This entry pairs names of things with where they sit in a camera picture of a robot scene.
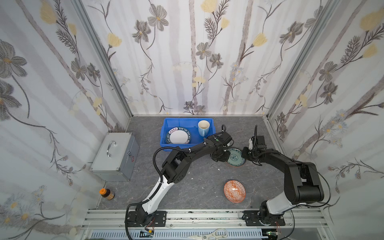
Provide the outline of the blue floral green plate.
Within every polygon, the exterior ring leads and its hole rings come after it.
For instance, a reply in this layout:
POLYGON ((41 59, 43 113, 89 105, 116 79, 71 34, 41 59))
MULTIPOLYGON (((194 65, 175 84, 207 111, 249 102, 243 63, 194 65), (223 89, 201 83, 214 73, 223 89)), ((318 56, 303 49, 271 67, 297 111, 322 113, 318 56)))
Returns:
POLYGON ((228 149, 230 156, 227 160, 227 164, 232 167, 241 167, 245 164, 246 160, 242 157, 242 151, 237 148, 228 149))

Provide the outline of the white scissors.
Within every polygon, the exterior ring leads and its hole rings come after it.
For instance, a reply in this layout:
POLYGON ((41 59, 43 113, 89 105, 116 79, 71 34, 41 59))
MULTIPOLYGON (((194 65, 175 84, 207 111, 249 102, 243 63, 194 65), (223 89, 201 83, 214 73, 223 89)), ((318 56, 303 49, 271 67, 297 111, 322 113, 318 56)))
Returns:
POLYGON ((229 233, 225 229, 216 229, 212 233, 201 234, 201 235, 191 235, 188 236, 188 239, 192 240, 222 240, 228 237, 229 233))

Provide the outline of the light blue ceramic mug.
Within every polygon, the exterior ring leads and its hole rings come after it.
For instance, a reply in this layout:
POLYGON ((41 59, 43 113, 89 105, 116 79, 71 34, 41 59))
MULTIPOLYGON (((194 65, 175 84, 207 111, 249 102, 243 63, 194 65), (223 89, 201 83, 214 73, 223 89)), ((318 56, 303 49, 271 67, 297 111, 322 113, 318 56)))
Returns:
POLYGON ((201 120, 198 123, 198 131, 201 137, 205 137, 210 129, 210 123, 206 120, 201 120))

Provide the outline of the aluminium frame rail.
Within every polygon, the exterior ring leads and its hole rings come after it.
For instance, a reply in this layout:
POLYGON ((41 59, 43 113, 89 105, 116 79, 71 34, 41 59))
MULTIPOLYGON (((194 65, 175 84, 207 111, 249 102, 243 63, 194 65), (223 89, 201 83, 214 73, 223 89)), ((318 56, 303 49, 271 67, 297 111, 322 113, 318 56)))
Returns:
POLYGON ((288 156, 287 151, 283 146, 284 142, 279 138, 278 134, 275 132, 275 129, 271 124, 270 120, 267 117, 262 117, 262 118, 263 118, 263 122, 266 125, 269 139, 272 141, 272 145, 267 145, 267 148, 274 149, 276 151, 279 151, 281 154, 288 156))

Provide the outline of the orange patterned bowl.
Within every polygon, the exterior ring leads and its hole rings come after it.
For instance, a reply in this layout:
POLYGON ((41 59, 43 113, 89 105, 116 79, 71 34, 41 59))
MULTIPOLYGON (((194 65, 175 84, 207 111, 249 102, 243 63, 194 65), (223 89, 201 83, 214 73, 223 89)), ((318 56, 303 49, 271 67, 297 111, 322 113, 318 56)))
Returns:
POLYGON ((238 181, 230 180, 224 185, 225 197, 234 204, 243 202, 246 198, 245 187, 238 181))

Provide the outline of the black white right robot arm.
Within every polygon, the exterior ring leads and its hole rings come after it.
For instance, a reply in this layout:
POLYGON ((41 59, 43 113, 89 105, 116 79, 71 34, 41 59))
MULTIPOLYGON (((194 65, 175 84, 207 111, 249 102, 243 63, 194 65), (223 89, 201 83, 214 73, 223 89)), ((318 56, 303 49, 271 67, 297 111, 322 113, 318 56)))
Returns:
POLYGON ((249 140, 249 146, 242 150, 242 158, 258 167, 263 164, 270 165, 284 174, 282 193, 263 201, 257 211, 244 212, 243 218, 250 221, 247 225, 283 226, 285 212, 299 206, 314 208, 314 203, 320 203, 325 198, 322 181, 326 183, 329 190, 328 200, 331 199, 331 187, 315 164, 297 161, 275 149, 268 149, 264 136, 258 135, 257 126, 249 140))

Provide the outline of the grey metal box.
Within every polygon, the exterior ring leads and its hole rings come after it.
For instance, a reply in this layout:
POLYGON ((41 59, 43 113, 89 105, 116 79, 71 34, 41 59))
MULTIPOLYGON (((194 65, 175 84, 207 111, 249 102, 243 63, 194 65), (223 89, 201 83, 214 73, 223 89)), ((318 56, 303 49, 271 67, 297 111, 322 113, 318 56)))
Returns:
POLYGON ((90 172, 106 182, 127 182, 132 177, 139 149, 132 133, 108 133, 90 172))

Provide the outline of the front aluminium mounting rail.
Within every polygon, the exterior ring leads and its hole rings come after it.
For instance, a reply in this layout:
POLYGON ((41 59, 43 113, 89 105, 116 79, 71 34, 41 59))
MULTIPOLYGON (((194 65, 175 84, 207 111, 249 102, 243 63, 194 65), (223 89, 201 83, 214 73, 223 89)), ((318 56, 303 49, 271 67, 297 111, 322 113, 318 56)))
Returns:
MULTIPOLYGON (((225 229, 223 240, 333 240, 334 236, 320 210, 293 209, 277 226, 247 225, 248 210, 160 210, 147 226, 135 223, 129 213, 129 232, 133 240, 191 240, 188 236, 225 229)), ((79 240, 128 240, 124 210, 89 210, 81 226, 79 240)))

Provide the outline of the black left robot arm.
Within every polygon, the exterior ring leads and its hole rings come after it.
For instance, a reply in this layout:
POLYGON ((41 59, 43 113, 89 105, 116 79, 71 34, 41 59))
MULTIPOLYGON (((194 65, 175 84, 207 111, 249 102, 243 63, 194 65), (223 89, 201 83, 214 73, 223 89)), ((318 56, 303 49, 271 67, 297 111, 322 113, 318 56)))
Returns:
POLYGON ((202 143, 191 148, 182 149, 180 147, 161 147, 153 155, 153 165, 159 174, 159 179, 149 195, 138 203, 131 203, 127 206, 125 214, 125 230, 129 240, 132 239, 129 232, 130 208, 135 207, 135 223, 141 227, 149 225, 155 219, 155 212, 169 189, 185 178, 191 164, 209 155, 215 162, 226 162, 230 153, 227 152, 228 144, 232 137, 225 131, 208 136, 202 143), (156 157, 162 150, 171 150, 160 169, 156 162, 156 157))

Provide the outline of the blue plastic bin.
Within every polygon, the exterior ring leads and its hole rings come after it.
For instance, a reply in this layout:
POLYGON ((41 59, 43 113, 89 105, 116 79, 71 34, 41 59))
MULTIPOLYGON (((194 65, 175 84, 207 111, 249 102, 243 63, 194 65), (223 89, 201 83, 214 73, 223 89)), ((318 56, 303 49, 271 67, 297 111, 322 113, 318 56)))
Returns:
POLYGON ((216 133, 212 118, 165 118, 161 129, 161 147, 188 148, 216 133))

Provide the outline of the orange cap brown bottle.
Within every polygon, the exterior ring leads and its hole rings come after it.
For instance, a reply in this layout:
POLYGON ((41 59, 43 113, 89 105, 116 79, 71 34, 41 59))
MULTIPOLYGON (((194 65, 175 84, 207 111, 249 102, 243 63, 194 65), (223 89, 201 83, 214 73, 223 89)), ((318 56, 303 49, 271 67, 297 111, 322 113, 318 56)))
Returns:
POLYGON ((109 201, 115 197, 115 193, 113 191, 111 191, 110 189, 102 188, 102 189, 100 189, 99 193, 103 198, 105 198, 109 201))

